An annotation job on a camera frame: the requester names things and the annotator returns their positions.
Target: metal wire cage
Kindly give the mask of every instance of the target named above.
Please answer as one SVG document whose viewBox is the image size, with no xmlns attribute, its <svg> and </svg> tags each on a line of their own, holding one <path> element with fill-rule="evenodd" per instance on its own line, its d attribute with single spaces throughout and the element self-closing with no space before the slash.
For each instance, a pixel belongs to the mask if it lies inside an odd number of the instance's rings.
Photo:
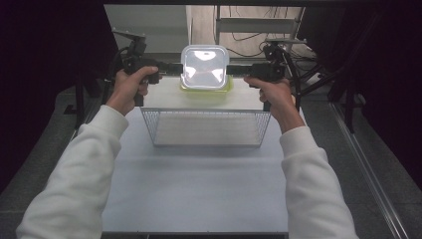
<svg viewBox="0 0 422 239">
<path fill-rule="evenodd" d="M 141 108 L 156 146 L 261 146 L 270 113 Z"/>
</svg>

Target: black curtain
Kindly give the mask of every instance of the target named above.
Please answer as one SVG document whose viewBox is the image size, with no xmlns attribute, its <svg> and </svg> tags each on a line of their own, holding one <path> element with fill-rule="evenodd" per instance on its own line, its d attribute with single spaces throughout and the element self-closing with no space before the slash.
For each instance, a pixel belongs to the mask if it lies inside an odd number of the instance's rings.
<svg viewBox="0 0 422 239">
<path fill-rule="evenodd" d="M 116 52 L 103 4 L 1 3 L 0 191 L 25 161 L 76 76 L 86 85 L 106 75 Z"/>
<path fill-rule="evenodd" d="M 359 57 L 363 113 L 422 188 L 421 3 L 393 1 Z"/>
</svg>

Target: wire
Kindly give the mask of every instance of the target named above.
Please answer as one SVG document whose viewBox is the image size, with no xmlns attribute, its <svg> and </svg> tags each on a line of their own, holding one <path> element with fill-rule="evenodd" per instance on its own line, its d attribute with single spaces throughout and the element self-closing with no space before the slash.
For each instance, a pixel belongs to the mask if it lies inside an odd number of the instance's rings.
<svg viewBox="0 0 422 239">
<path fill-rule="evenodd" d="M 298 68 L 298 69 L 299 69 L 299 70 L 301 70 L 301 71 L 308 72 L 308 71 L 310 71 L 312 68 L 310 68 L 310 69 L 305 69 L 305 68 L 301 67 L 301 66 L 298 64 L 299 62 L 314 62 L 314 61 L 311 61 L 311 60 L 306 60 L 306 59 L 302 59 L 302 60 L 295 60 L 295 65 L 296 65 L 296 68 Z"/>
<path fill-rule="evenodd" d="M 316 58 L 301 56 L 299 53 L 295 52 L 293 49 L 291 49 L 291 55 L 294 55 L 293 59 L 301 59 L 301 60 L 309 60 L 309 61 L 315 61 L 316 60 Z"/>
<path fill-rule="evenodd" d="M 271 11 L 273 10 L 273 7 L 270 7 L 270 9 L 265 13 L 265 15 L 264 15 L 264 17 L 263 18 L 265 18 L 265 16 L 267 16 L 267 14 L 268 13 L 270 13 L 271 14 Z"/>
<path fill-rule="evenodd" d="M 263 44 L 267 44 L 268 45 L 268 43 L 266 41 L 260 43 L 260 45 L 258 46 L 258 48 L 261 50 L 261 52 L 264 52 L 264 49 L 261 48 L 261 45 L 263 45 Z"/>
<path fill-rule="evenodd" d="M 236 10 L 237 14 L 238 14 L 238 15 L 239 15 L 239 17 L 240 17 L 240 13 L 237 11 L 237 6 L 236 6 L 235 10 Z"/>
<path fill-rule="evenodd" d="M 229 16 L 230 16 L 230 17 L 232 17 L 232 8 L 231 8 L 230 6 L 229 6 Z M 254 35 L 252 35 L 252 36 L 246 37 L 246 38 L 240 38 L 240 39 L 237 39 L 237 38 L 235 37 L 235 34 L 234 34 L 234 33 L 232 33 L 232 37 L 233 37 L 233 39 L 234 39 L 235 41 L 241 42 L 241 41 L 244 41 L 244 40 L 248 40 L 248 39 L 254 38 L 254 37 L 259 36 L 259 35 L 261 35 L 261 34 L 262 34 L 262 33 L 257 33 L 257 34 L 254 34 Z"/>
<path fill-rule="evenodd" d="M 233 51 L 232 49 L 230 49 L 230 48 L 227 48 L 227 51 L 230 51 L 230 52 L 232 52 L 232 53 L 234 53 L 234 54 L 237 54 L 237 55 L 239 55 L 239 56 L 241 56 L 241 57 L 257 57 L 257 56 L 259 56 L 259 55 L 261 55 L 264 51 L 262 50 L 260 53 L 258 53 L 258 54 L 255 54 L 255 55 L 243 55 L 243 54 L 241 54 L 241 53 L 238 53 L 238 52 L 235 52 L 235 51 Z"/>
<path fill-rule="evenodd" d="M 277 15 L 277 10 L 279 9 L 279 7 L 276 7 L 276 11 L 274 12 L 274 16 L 273 16 L 273 18 L 276 18 L 276 15 Z"/>
<path fill-rule="evenodd" d="M 102 98 L 103 105 L 106 103 L 106 100 L 108 99 L 109 86 L 111 85 L 111 82 L 113 80 L 115 66 L 117 65 L 118 58 L 120 57 L 120 54 L 123 51 L 127 51 L 128 49 L 129 47 L 124 47 L 118 50 L 117 53 L 115 53 L 114 57 L 112 58 L 111 62 L 109 63 L 108 73 L 105 79 L 105 88 L 103 90 L 103 98 Z"/>
</svg>

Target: white sleeve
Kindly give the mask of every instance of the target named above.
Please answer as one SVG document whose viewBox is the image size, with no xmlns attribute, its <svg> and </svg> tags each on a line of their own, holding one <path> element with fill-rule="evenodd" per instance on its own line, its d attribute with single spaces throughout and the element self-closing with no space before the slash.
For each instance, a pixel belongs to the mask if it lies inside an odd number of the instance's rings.
<svg viewBox="0 0 422 239">
<path fill-rule="evenodd" d="M 280 138 L 289 238 L 357 238 L 338 178 L 307 126 Z"/>
<path fill-rule="evenodd" d="M 102 106 L 68 145 L 46 188 L 29 205 L 18 238 L 100 238 L 124 116 Z"/>
</svg>

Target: human arm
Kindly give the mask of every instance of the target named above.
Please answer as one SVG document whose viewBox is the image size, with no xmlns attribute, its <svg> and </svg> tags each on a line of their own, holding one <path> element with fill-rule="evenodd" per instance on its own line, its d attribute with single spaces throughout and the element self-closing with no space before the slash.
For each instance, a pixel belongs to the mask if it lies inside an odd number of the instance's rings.
<svg viewBox="0 0 422 239">
<path fill-rule="evenodd" d="M 283 132 L 280 144 L 290 238 L 357 238 L 338 178 L 296 110 L 289 82 L 245 81 L 261 88 L 260 100 L 272 104 L 271 114 Z"/>
<path fill-rule="evenodd" d="M 100 238 L 102 213 L 108 198 L 119 138 L 127 128 L 124 118 L 134 107 L 139 82 L 153 68 L 130 77 L 119 72 L 114 92 L 95 118 L 80 128 L 68 145 L 46 188 L 34 198 L 17 228 L 18 238 Z"/>
</svg>

